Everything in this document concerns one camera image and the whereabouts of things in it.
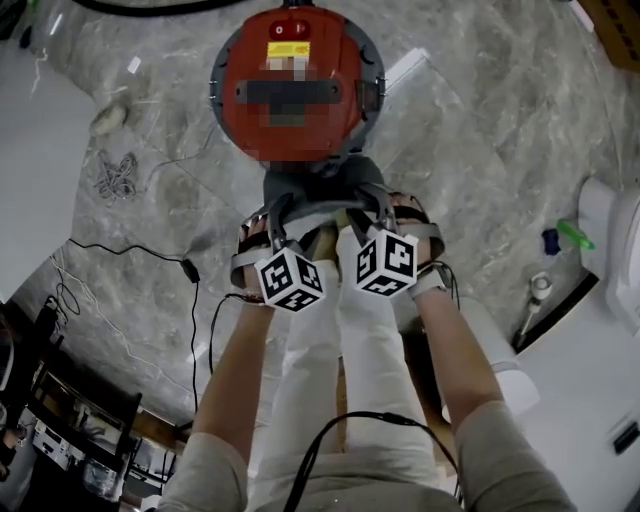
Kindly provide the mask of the green spray bottle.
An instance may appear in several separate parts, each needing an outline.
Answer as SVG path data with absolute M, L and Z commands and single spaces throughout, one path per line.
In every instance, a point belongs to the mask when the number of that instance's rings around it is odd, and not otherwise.
M 556 223 L 559 246 L 562 249 L 575 246 L 579 249 L 591 251 L 595 249 L 594 242 L 579 228 L 574 220 L 559 219 Z

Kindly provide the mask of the person's left forearm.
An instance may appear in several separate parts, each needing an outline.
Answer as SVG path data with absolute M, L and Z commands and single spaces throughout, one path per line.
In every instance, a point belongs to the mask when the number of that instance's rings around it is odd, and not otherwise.
M 206 386 L 192 432 L 220 438 L 250 461 L 265 347 L 274 310 L 245 305 Z

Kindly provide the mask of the person's white trousers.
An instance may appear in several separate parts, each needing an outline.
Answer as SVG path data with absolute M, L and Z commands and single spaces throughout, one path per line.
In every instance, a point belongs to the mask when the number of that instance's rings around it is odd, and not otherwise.
M 352 229 L 337 240 L 339 260 L 321 260 L 326 298 L 293 315 L 256 478 L 292 478 L 320 430 L 336 415 L 338 372 L 351 411 L 391 412 L 424 422 L 391 302 L 354 289 L 359 245 Z M 425 485 L 437 475 L 430 438 L 420 429 L 372 419 L 347 422 L 345 452 L 323 441 L 317 475 Z

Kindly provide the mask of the red vacuum cleaner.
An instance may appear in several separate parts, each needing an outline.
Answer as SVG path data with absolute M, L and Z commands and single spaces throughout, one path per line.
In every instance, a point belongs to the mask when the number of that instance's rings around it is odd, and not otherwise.
M 363 149 L 386 96 L 373 40 L 312 0 L 249 17 L 219 51 L 209 87 L 226 136 L 274 171 L 339 167 Z

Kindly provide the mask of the white toilet brush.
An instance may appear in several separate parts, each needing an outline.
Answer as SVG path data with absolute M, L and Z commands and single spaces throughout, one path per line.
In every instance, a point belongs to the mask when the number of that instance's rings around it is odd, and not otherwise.
M 531 277 L 529 281 L 529 299 L 526 304 L 525 313 L 511 342 L 515 351 L 521 349 L 533 318 L 540 312 L 542 303 L 550 296 L 552 288 L 553 283 L 546 272 L 541 271 Z

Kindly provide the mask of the white rectangular bathtub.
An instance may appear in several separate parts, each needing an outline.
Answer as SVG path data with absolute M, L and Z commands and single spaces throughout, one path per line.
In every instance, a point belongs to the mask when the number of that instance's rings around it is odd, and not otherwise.
M 46 57 L 0 41 L 1 302 L 69 239 L 96 112 Z

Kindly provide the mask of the person's light grey shirt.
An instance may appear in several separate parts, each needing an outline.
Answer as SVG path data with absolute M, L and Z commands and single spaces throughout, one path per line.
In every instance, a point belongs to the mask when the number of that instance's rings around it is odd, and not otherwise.
M 295 512 L 578 512 L 504 403 L 476 409 L 454 442 L 462 503 L 437 488 L 425 454 L 370 447 L 321 456 Z M 277 458 L 250 482 L 234 448 L 196 434 L 157 512 L 284 512 L 299 465 Z

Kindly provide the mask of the person's left sandalled foot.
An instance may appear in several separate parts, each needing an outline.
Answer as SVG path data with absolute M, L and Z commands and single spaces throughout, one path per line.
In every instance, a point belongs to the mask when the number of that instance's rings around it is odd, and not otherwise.
M 286 222 L 284 228 L 288 247 L 310 259 L 317 245 L 320 225 L 324 221 L 323 215 L 316 213 Z M 255 214 L 241 225 L 237 251 L 230 264 L 230 279 L 234 287 L 246 289 L 245 271 L 259 260 L 269 259 L 274 253 L 269 229 L 269 217 L 266 214 Z

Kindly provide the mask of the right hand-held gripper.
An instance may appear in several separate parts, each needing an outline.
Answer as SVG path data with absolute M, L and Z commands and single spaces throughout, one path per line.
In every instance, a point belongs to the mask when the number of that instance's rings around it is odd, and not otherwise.
M 355 194 L 361 209 L 348 208 L 346 216 L 361 249 L 356 257 L 355 288 L 372 295 L 393 298 L 417 282 L 419 240 L 400 235 L 391 196 L 385 185 L 361 183 Z M 376 224 L 367 213 L 375 215 Z

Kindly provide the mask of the black equipment rack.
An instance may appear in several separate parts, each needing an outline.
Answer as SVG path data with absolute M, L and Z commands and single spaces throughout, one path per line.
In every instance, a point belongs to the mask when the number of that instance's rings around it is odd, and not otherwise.
M 0 302 L 0 343 L 13 366 L 0 405 L 26 430 L 0 482 L 1 512 L 118 512 L 161 494 L 176 455 L 170 425 L 77 367 L 48 300 L 36 320 Z

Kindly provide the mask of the person's right forearm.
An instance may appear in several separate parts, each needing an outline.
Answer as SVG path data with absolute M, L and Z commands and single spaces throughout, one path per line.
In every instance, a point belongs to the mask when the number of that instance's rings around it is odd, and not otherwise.
M 450 423 L 458 430 L 476 409 L 504 400 L 491 366 L 449 294 L 432 288 L 414 299 Z

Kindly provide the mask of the white toilet with tank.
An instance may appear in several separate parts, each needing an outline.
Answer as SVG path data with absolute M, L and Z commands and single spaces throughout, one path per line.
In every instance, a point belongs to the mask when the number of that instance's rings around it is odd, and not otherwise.
M 582 185 L 578 226 L 589 240 L 582 266 L 605 286 L 611 312 L 640 337 L 640 188 L 615 191 L 596 178 Z

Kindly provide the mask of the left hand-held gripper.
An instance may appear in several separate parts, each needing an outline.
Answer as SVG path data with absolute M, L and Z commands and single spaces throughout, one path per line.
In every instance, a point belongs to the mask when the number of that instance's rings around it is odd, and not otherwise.
M 296 204 L 293 193 L 282 195 L 268 211 L 272 248 L 260 248 L 254 263 L 260 295 L 272 308 L 299 313 L 323 301 L 325 287 L 317 265 L 302 252 L 298 241 L 287 242 L 285 223 Z

